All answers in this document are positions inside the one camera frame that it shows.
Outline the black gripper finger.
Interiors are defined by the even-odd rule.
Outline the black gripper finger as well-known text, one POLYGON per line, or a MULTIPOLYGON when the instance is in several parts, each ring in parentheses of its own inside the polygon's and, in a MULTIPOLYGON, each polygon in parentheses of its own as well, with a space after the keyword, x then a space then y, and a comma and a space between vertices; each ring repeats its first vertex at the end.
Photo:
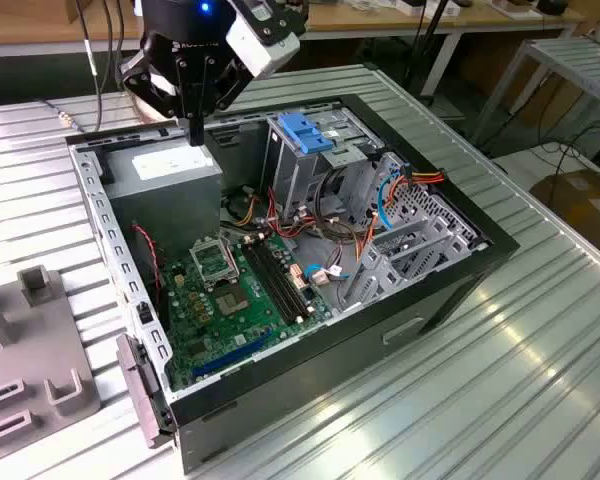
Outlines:
POLYGON ((204 143, 205 119, 216 110, 226 110, 252 80, 253 75, 237 57, 225 63, 219 58, 205 58, 195 109, 196 145, 204 143))
POLYGON ((166 118, 174 118, 196 145, 196 80, 190 43, 144 33, 140 50, 121 65, 123 86, 166 118))

